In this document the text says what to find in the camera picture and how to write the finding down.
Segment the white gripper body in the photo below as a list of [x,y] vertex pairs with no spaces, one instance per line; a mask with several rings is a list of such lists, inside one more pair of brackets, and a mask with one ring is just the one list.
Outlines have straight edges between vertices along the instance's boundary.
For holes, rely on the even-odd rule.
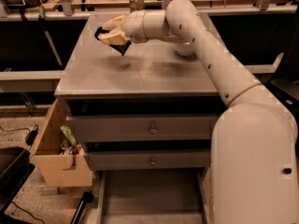
[[122,30],[129,37],[130,41],[133,43],[146,43],[148,39],[146,38],[143,19],[146,12],[144,10],[138,10],[130,13],[124,20],[122,25]]

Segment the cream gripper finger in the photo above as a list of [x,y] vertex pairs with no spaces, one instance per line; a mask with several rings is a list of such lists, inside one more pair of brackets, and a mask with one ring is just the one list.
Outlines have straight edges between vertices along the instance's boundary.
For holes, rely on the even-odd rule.
[[125,45],[129,41],[126,33],[119,27],[108,33],[100,34],[98,38],[105,45]]
[[116,18],[113,18],[112,20],[106,21],[103,25],[102,25],[102,29],[106,30],[106,31],[112,31],[114,29],[118,29],[120,30],[124,24],[126,20],[126,16],[125,15],[120,15]]

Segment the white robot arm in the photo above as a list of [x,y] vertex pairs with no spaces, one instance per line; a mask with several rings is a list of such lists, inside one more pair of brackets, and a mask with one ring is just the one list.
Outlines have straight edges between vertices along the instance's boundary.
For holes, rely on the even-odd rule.
[[103,28],[105,45],[189,43],[225,103],[211,138],[214,224],[299,224],[295,118],[208,31],[193,3],[173,0]]

